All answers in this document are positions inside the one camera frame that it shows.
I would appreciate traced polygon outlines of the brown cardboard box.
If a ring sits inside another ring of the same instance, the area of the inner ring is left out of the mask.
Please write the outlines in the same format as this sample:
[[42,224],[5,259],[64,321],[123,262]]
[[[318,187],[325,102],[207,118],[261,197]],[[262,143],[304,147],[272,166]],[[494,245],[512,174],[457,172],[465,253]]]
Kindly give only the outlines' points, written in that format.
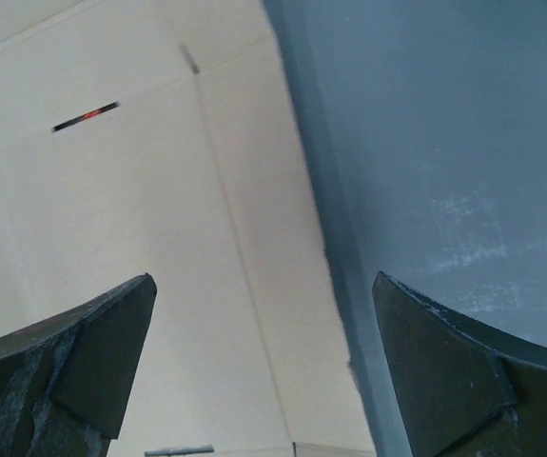
[[113,456],[371,456],[259,1],[0,1],[0,335],[146,272]]

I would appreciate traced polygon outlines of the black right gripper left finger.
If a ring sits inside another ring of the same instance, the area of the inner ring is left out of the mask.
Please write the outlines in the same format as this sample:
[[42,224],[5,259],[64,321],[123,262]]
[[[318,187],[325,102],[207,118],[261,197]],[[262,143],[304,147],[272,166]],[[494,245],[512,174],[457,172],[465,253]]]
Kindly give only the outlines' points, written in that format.
[[0,456],[107,455],[156,295],[144,273],[0,337]]

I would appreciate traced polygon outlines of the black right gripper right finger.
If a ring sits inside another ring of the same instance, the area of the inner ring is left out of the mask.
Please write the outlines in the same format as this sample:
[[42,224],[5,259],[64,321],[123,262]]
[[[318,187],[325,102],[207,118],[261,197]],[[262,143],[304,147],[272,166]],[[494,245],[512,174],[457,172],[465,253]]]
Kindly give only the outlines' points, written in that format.
[[547,347],[380,272],[373,301],[415,456],[547,456]]

